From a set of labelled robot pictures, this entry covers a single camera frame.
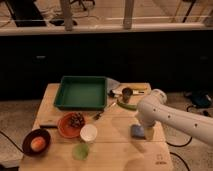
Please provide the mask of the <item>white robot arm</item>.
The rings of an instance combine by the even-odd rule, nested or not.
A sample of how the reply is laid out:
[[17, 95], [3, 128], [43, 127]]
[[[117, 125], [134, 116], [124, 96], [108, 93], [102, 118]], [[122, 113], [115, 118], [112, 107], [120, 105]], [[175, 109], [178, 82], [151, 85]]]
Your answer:
[[151, 128], [159, 121], [213, 146], [213, 118], [168, 107], [166, 101], [167, 95], [160, 89], [143, 96], [137, 104], [139, 123]]

